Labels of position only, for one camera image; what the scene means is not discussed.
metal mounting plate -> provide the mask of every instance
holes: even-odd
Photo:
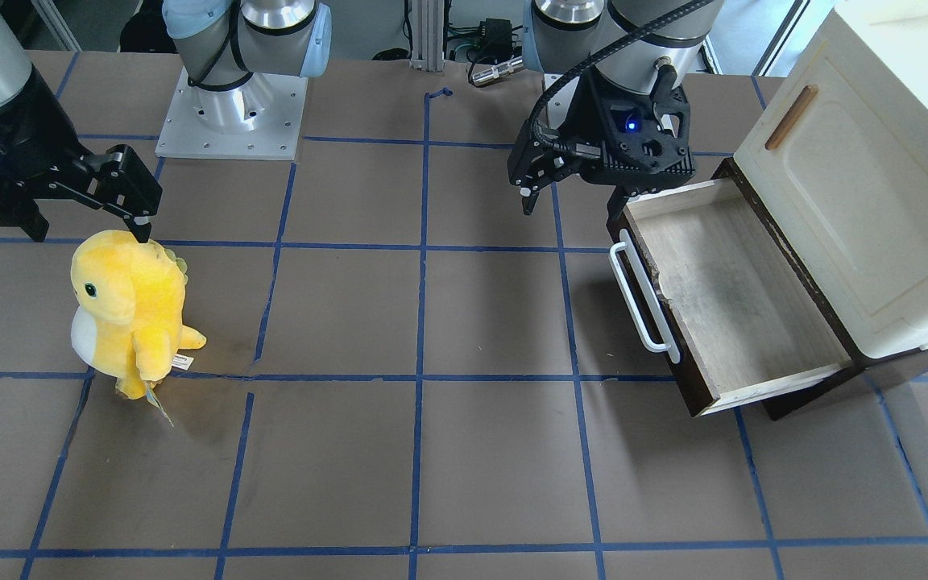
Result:
[[[544,74],[542,76],[542,88],[548,89],[560,74]],[[556,129],[564,122],[564,117],[568,115],[568,109],[571,107],[571,98],[575,95],[575,87],[578,87],[578,78],[572,78],[571,82],[564,85],[560,93],[553,95],[553,100],[546,106],[546,121],[549,121],[549,127]]]
[[[277,118],[284,122],[259,127],[247,133],[218,133],[200,122],[189,88],[188,74],[181,69],[177,88],[170,100],[155,153],[159,157],[184,159],[264,159],[295,161],[299,129],[303,121],[306,78],[264,74],[279,95]]]

yellow plush dinosaur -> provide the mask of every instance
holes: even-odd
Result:
[[[184,272],[184,260],[128,231],[93,235],[70,262],[79,304],[70,344],[77,356],[117,377],[117,390],[128,399],[145,396],[160,411],[152,388],[170,371],[174,354],[206,344],[198,330],[181,324]]]

white cabinet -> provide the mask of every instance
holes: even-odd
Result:
[[[838,4],[721,173],[614,224],[691,412],[928,367],[928,3]]]

plush tag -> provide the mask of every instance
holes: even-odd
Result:
[[[184,354],[174,355],[174,359],[170,361],[170,366],[174,368],[180,368],[182,371],[187,371],[189,367],[192,366],[192,361],[195,360],[195,357],[184,356]]]

cabinet door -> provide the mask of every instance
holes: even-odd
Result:
[[[928,2],[866,4],[829,15],[735,160],[879,359],[928,349]]]

